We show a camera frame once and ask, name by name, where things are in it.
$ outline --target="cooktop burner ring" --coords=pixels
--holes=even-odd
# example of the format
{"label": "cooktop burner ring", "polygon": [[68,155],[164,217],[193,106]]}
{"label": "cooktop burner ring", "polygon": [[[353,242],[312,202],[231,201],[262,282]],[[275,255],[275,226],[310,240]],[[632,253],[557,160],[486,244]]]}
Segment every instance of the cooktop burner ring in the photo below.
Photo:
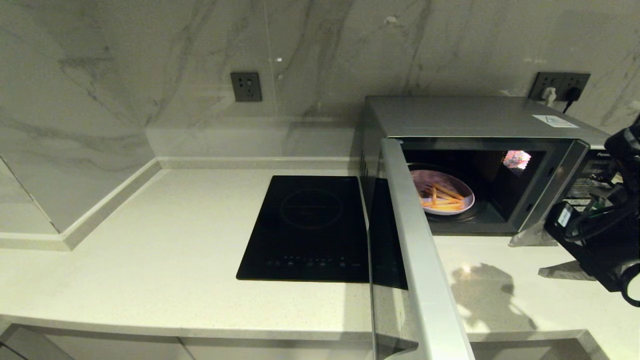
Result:
{"label": "cooktop burner ring", "polygon": [[339,197],[319,188],[295,191],[280,205],[280,216],[289,225],[318,230],[334,224],[342,216],[344,206]]}

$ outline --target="label sticker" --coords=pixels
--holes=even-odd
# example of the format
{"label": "label sticker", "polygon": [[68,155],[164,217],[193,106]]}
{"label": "label sticker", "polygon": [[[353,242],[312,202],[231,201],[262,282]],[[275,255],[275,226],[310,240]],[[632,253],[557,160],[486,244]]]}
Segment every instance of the label sticker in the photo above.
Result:
{"label": "label sticker", "polygon": [[553,127],[578,127],[568,122],[565,119],[561,119],[554,115],[532,115],[534,118],[544,122],[545,124]]}
{"label": "label sticker", "polygon": [[560,213],[560,217],[558,218],[558,224],[562,227],[566,227],[566,223],[569,222],[571,218],[571,206],[565,205],[564,209],[562,209],[562,213]]}

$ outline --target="white plate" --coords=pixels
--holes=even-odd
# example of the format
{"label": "white plate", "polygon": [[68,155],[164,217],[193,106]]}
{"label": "white plate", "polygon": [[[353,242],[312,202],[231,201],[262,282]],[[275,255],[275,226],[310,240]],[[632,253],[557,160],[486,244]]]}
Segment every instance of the white plate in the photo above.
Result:
{"label": "white plate", "polygon": [[[457,177],[451,176],[449,174],[445,174],[443,172],[434,171],[434,170],[412,170],[411,176],[413,178],[413,184],[415,185],[416,190],[419,193],[422,193],[426,186],[431,186],[432,183],[437,182],[441,186],[445,186],[450,190],[455,190],[456,193],[460,194],[464,197],[464,206],[462,209],[455,210],[438,210],[432,209],[423,206],[425,212],[434,214],[434,215],[456,215],[464,213],[466,210],[469,210],[474,203],[476,202],[476,196],[474,192],[465,184],[462,180]],[[431,200],[431,197],[424,197],[422,201]]]}

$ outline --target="white plug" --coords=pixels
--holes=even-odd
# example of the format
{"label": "white plug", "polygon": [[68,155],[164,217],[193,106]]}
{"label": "white plug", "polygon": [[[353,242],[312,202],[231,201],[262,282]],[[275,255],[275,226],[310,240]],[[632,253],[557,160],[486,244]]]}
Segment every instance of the white plug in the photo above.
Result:
{"label": "white plug", "polygon": [[556,88],[545,88],[544,91],[542,91],[542,98],[545,100],[545,105],[551,107],[556,99]]}

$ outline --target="microwave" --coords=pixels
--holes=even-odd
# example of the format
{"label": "microwave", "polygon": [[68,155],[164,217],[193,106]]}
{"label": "microwave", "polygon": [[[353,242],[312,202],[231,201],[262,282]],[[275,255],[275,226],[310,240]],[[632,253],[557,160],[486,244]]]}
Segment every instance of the microwave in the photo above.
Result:
{"label": "microwave", "polygon": [[[367,97],[356,146],[376,359],[473,359],[433,235],[526,230],[563,198],[586,154],[603,150],[608,136],[519,97]],[[460,179],[473,205],[455,215],[425,211],[415,170]],[[389,301],[398,297],[406,301]],[[394,313],[405,314],[400,333],[385,323],[397,320]]]}

